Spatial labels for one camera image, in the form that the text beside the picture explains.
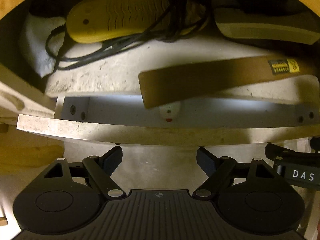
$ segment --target white cloth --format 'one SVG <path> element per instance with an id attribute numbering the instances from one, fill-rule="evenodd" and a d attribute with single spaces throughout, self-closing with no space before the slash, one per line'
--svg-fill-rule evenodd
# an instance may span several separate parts
<path id="1" fill-rule="evenodd" d="M 45 41 L 53 29 L 64 25 L 65 22 L 63 17 L 43 18 L 30 13 L 27 15 L 18 41 L 19 48 L 25 60 L 40 77 L 52 73 L 55 64 L 55 59 L 45 51 Z M 63 39 L 64 33 L 51 39 L 49 47 L 54 54 L 57 55 Z"/>

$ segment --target yellow label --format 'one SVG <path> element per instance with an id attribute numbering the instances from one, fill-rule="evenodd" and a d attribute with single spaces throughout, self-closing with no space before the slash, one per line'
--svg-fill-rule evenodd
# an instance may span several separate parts
<path id="1" fill-rule="evenodd" d="M 268 62 L 273 75 L 300 72 L 297 62 L 292 58 L 269 60 Z"/>
<path id="2" fill-rule="evenodd" d="M 300 72 L 299 65 L 298 65 L 298 63 L 295 61 L 295 59 L 289 58 L 289 59 L 287 59 L 287 61 L 288 61 L 290 73 Z"/>

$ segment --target tangled cord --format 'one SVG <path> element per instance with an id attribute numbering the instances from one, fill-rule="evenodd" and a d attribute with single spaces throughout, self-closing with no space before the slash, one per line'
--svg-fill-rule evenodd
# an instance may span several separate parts
<path id="1" fill-rule="evenodd" d="M 190 25 L 185 24 L 187 15 L 187 0 L 169 0 L 169 6 L 167 7 L 167 9 L 153 24 L 145 29 L 144 32 L 103 41 L 100 49 L 88 55 L 80 57 L 59 57 L 50 50 L 50 40 L 59 33 L 66 31 L 65 25 L 55 28 L 54 30 L 52 30 L 45 43 L 46 52 L 50 57 L 54 58 L 57 61 L 55 64 L 54 72 L 56 70 L 71 70 L 79 68 L 94 61 L 127 51 L 152 39 L 164 42 L 174 42 L 178 39 L 189 38 L 204 25 L 211 13 L 211 0 L 192 1 L 197 2 L 205 7 L 203 16 L 197 22 Z M 152 32 L 152 30 L 167 16 L 168 13 L 170 13 L 170 22 L 168 28 L 163 31 Z M 181 35 L 181 32 L 186 29 L 190 29 L 190 31 L 185 35 Z M 60 61 L 77 62 L 67 67 L 59 67 Z"/>

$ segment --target circular opening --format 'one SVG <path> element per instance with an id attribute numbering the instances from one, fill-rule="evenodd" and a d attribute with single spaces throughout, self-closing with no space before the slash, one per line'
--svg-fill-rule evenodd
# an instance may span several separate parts
<path id="1" fill-rule="evenodd" d="M 76 113 L 76 107 L 74 105 L 70 106 L 70 113 L 75 114 Z"/>
<path id="2" fill-rule="evenodd" d="M 81 120 L 84 120 L 85 119 L 85 112 L 82 112 L 81 113 Z"/>
<path id="3" fill-rule="evenodd" d="M 298 117 L 298 122 L 303 122 L 303 116 Z"/>

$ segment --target yellow shoe insert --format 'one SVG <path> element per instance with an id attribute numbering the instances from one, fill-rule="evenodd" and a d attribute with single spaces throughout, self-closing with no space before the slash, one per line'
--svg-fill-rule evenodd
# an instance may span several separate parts
<path id="1" fill-rule="evenodd" d="M 67 31 L 79 43 L 92 43 L 142 33 L 166 8 L 168 0 L 83 0 L 67 17 Z M 187 2 L 186 25 L 200 19 L 201 5 Z M 170 13 L 153 29 L 165 30 Z"/>

